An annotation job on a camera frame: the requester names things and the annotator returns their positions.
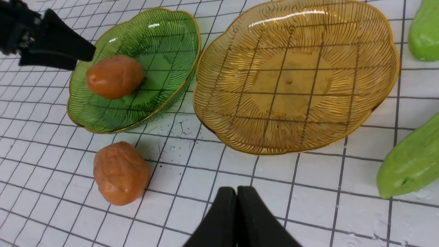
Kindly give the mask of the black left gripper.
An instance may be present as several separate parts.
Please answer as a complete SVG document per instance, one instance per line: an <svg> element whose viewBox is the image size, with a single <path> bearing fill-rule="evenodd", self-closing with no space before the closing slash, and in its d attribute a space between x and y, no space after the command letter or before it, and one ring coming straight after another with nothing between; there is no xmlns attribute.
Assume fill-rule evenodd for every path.
<svg viewBox="0 0 439 247"><path fill-rule="evenodd" d="M96 47L52 9L42 15L22 0L2 0L0 12L1 53L19 53L20 66L73 71L78 60L90 62L94 58Z"/></svg>

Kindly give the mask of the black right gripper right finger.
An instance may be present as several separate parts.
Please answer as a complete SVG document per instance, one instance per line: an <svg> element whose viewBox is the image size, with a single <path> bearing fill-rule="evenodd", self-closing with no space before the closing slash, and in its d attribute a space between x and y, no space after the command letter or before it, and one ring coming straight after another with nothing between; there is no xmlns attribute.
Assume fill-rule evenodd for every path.
<svg viewBox="0 0 439 247"><path fill-rule="evenodd" d="M237 188L238 247L300 247L288 231L271 214L256 189Z"/></svg>

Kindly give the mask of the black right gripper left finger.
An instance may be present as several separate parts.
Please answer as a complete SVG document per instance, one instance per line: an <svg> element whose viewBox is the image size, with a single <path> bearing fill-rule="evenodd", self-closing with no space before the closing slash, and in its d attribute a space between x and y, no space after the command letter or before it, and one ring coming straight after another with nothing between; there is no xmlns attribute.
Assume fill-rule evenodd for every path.
<svg viewBox="0 0 439 247"><path fill-rule="evenodd" d="M185 247L235 247L237 195L231 187L220 187L210 210Z"/></svg>

